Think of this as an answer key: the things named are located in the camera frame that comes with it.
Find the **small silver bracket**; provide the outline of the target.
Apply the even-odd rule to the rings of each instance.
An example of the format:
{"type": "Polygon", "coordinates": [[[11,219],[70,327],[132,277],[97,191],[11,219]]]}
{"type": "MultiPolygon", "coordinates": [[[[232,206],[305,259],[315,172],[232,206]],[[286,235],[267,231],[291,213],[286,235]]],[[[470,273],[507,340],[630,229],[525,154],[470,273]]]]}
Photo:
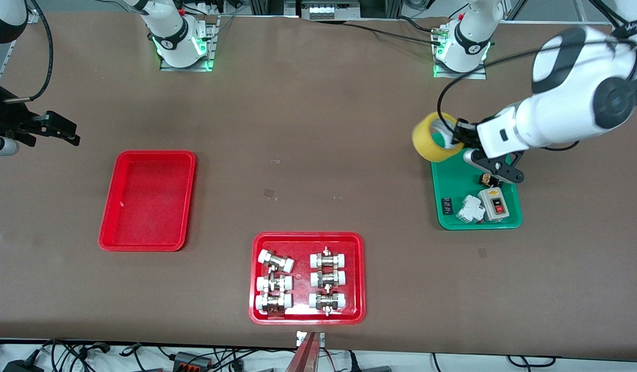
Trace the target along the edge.
{"type": "Polygon", "coordinates": [[[296,334],[296,347],[300,348],[302,342],[310,335],[315,334],[314,339],[318,342],[320,348],[325,348],[325,332],[302,332],[298,331],[296,334]]]}

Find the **grey terminal block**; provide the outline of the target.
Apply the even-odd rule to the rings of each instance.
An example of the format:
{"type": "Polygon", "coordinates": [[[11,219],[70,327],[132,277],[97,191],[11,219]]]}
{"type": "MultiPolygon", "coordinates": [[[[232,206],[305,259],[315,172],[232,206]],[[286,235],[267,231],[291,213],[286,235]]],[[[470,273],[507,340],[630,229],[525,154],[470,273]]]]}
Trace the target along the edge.
{"type": "Polygon", "coordinates": [[[359,18],[359,0],[302,0],[302,18],[312,21],[347,21],[359,18]]]}

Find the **metal pipe fitting white caps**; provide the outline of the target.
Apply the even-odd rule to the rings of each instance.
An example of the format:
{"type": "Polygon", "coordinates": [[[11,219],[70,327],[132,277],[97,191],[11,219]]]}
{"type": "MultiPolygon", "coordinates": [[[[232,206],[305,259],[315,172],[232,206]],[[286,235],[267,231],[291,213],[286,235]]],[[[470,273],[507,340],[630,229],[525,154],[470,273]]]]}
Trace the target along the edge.
{"type": "Polygon", "coordinates": [[[295,260],[288,256],[277,256],[273,251],[262,250],[257,257],[257,261],[271,271],[281,271],[291,273],[295,260]]]}
{"type": "Polygon", "coordinates": [[[291,293],[259,294],[254,298],[254,305],[261,313],[285,313],[287,309],[293,307],[293,295],[291,293]]]}
{"type": "Polygon", "coordinates": [[[345,271],[337,270],[324,273],[315,271],[310,273],[310,283],[312,287],[329,290],[332,287],[345,285],[345,271]]]}
{"type": "Polygon", "coordinates": [[[311,254],[309,258],[310,268],[345,268],[345,256],[344,254],[333,254],[326,246],[322,252],[318,254],[311,254]]]}
{"type": "Polygon", "coordinates": [[[329,294],[314,292],[308,295],[308,303],[311,308],[322,312],[325,316],[332,313],[339,313],[346,307],[345,294],[341,292],[331,292],[329,294]]]}
{"type": "Polygon", "coordinates": [[[288,292],[293,290],[293,278],[292,276],[275,273],[269,273],[262,277],[257,277],[255,281],[255,288],[259,292],[288,292]]]}

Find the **white circuit breaker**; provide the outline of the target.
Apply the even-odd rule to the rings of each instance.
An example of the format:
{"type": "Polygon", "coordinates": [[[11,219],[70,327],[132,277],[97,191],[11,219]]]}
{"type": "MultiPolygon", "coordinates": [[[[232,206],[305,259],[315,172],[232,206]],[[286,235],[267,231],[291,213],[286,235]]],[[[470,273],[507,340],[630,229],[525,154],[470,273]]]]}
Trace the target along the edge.
{"type": "Polygon", "coordinates": [[[486,208],[482,206],[479,198],[467,195],[461,205],[461,209],[456,214],[457,219],[466,224],[479,222],[484,219],[486,208]]]}

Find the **yellow tape roll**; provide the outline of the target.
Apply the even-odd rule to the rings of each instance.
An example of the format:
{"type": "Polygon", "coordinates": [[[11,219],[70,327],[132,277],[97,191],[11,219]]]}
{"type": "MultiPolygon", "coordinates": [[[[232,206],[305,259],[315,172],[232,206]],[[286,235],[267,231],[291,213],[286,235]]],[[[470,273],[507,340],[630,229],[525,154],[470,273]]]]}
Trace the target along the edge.
{"type": "Polygon", "coordinates": [[[420,157],[428,162],[444,162],[463,150],[461,143],[453,144],[452,130],[457,120],[448,114],[430,113],[412,131],[412,143],[420,157]]]}

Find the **black power adapter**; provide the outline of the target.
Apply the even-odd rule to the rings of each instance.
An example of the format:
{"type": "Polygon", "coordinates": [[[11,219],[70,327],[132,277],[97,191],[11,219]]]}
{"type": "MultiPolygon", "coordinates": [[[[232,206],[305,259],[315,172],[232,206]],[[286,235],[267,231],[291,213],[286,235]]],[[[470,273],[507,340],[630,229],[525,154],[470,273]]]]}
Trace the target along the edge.
{"type": "Polygon", "coordinates": [[[8,362],[2,372],[44,372],[44,369],[24,360],[8,362]]]}

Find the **grey orange connector box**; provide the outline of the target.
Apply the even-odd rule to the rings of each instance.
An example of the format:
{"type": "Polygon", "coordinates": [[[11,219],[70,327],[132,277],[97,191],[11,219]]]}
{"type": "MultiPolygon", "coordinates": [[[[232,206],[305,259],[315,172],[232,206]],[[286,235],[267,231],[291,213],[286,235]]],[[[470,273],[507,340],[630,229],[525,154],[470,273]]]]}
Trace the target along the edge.
{"type": "Polygon", "coordinates": [[[174,354],[172,372],[209,372],[212,364],[207,355],[179,352],[174,354]]]}

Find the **red plastic tray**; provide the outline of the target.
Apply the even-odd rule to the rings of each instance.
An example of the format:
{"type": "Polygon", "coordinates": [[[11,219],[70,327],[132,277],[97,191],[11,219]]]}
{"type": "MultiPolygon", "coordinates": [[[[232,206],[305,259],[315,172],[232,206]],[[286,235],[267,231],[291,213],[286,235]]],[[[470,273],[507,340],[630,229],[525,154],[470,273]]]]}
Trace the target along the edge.
{"type": "Polygon", "coordinates": [[[351,231],[265,231],[254,239],[250,276],[248,313],[252,322],[259,325],[346,326],[360,323],[365,318],[365,244],[357,233],[351,231]],[[312,269],[310,267],[310,255],[322,252],[326,246],[333,254],[344,254],[345,268],[312,269]],[[271,271],[259,263],[257,257],[262,250],[273,251],[277,256],[288,256],[294,259],[295,264],[292,272],[271,271]],[[311,272],[328,273],[337,270],[345,271],[345,285],[332,287],[329,290],[311,286],[311,272]],[[265,314],[255,308],[255,296],[266,293],[256,290],[256,278],[269,273],[285,274],[293,278],[293,290],[285,292],[293,295],[293,307],[287,309],[285,313],[265,314]],[[330,316],[325,316],[322,312],[309,306],[308,295],[314,292],[344,293],[345,309],[339,313],[335,312],[330,316]]]}
{"type": "Polygon", "coordinates": [[[128,150],[117,156],[98,244],[107,252],[170,253],[184,246],[196,155],[128,150]]]}

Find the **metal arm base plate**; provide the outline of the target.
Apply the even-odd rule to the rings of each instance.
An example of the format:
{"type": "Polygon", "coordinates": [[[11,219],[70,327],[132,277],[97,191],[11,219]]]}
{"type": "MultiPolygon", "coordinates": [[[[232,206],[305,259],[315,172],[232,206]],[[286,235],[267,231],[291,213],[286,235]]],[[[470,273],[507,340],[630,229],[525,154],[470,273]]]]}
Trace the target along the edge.
{"type": "Polygon", "coordinates": [[[188,21],[189,36],[186,38],[189,45],[192,45],[192,49],[180,45],[180,49],[184,52],[182,57],[172,57],[174,63],[177,62],[189,62],[193,57],[193,63],[184,66],[170,65],[168,60],[163,57],[163,52],[157,49],[158,56],[160,57],[159,70],[160,71],[193,71],[193,72],[208,72],[213,70],[213,64],[215,61],[215,54],[218,42],[218,33],[221,29],[221,19],[216,18],[215,23],[208,23],[205,20],[193,19],[192,16],[186,15],[184,19],[188,21]]]}
{"type": "MultiPolygon", "coordinates": [[[[433,45],[432,53],[433,53],[433,77],[434,78],[446,78],[446,79],[455,79],[459,75],[464,74],[464,71],[456,71],[451,69],[448,65],[445,64],[446,54],[451,46],[451,42],[449,42],[448,35],[448,24],[442,24],[440,28],[433,28],[431,33],[430,40],[434,42],[438,42],[438,45],[433,45]]],[[[466,79],[470,80],[486,80],[487,73],[486,67],[484,66],[484,61],[487,57],[487,52],[491,47],[491,41],[489,41],[482,49],[481,52],[481,61],[478,65],[479,70],[472,71],[466,79]]]]}

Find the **green plastic tray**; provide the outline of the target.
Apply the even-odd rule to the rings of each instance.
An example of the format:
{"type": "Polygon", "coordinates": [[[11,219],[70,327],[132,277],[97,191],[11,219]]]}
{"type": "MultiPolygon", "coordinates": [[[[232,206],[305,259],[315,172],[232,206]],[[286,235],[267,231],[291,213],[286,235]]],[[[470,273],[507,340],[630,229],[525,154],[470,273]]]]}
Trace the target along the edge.
{"type": "Polygon", "coordinates": [[[515,184],[505,183],[501,188],[510,216],[500,222],[472,222],[466,224],[457,219],[456,214],[461,209],[467,195],[477,197],[484,186],[479,184],[482,171],[467,164],[463,160],[465,150],[444,162],[430,163],[434,196],[437,208],[437,220],[446,230],[510,230],[520,227],[523,222],[519,193],[515,184]],[[441,198],[450,197],[453,204],[453,215],[443,215],[441,198]]]}

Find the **red metal post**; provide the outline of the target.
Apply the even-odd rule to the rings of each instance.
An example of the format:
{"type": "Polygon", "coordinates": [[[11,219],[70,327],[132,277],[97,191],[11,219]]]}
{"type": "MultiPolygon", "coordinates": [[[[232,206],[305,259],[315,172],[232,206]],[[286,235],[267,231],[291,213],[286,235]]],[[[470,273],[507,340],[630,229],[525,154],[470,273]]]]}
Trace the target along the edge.
{"type": "Polygon", "coordinates": [[[315,334],[310,334],[297,348],[285,372],[317,372],[321,348],[314,337],[315,334]]]}

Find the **grey on-off switch box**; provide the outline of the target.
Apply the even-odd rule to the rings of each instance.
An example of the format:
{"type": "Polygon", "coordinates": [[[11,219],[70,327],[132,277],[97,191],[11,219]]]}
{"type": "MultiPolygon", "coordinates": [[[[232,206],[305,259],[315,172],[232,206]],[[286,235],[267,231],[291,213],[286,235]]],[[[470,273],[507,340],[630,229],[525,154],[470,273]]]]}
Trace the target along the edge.
{"type": "Polygon", "coordinates": [[[477,197],[482,207],[486,210],[484,219],[490,222],[499,222],[507,219],[510,212],[501,188],[488,188],[479,191],[477,197]]]}

